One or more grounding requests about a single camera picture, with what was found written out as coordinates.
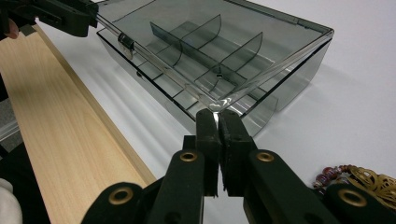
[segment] black mechanical arm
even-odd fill
[[[9,12],[40,21],[74,36],[87,36],[89,26],[96,27],[94,7],[90,0],[0,0],[0,34],[9,33]]]
[[[196,135],[185,136],[165,176],[142,189],[118,183],[105,189],[82,223],[202,223],[204,196],[224,189],[243,197],[249,223],[396,223],[396,216],[367,192],[331,185],[324,197],[309,189],[274,152],[258,150],[239,116],[205,109]]]

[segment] red bead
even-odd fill
[[[336,170],[334,168],[332,168],[332,167],[324,168],[322,173],[324,175],[326,175],[327,177],[329,177],[330,179],[335,179],[338,176]]]
[[[328,186],[330,184],[330,178],[326,175],[317,175],[316,180],[320,182],[323,186]]]

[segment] white tabletop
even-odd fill
[[[253,2],[335,30],[316,76],[255,136],[258,147],[279,154],[306,185],[341,164],[396,177],[396,2]],[[40,25],[149,169],[163,176],[188,131],[113,61],[99,29],[77,38]],[[205,201],[205,223],[247,222],[241,199],[213,201]]]

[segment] robotic arm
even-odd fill
[[[95,9],[90,0],[0,0],[0,33],[9,32],[8,12],[27,20],[40,21],[70,35],[84,37],[88,27],[96,27]]]

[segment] human hand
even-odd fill
[[[5,35],[11,39],[18,38],[20,29],[18,28],[17,24],[15,23],[15,21],[13,21],[11,19],[8,19],[8,23],[9,23],[9,33],[5,34]]]

